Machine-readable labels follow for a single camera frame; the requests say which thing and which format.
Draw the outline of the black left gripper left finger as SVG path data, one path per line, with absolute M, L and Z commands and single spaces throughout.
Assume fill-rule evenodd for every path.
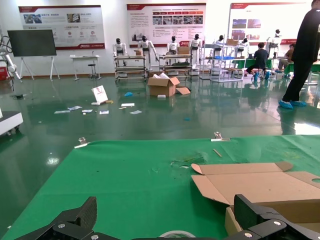
M 62 211 L 48 225 L 18 237 L 19 240 L 113 240 L 93 230 L 97 222 L 97 198 L 90 196 L 80 207 Z

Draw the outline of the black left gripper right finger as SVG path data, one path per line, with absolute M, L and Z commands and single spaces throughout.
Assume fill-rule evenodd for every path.
M 242 231 L 228 240 L 318 240 L 320 234 L 299 226 L 275 209 L 250 202 L 244 195 L 234 196 L 234 216 Z

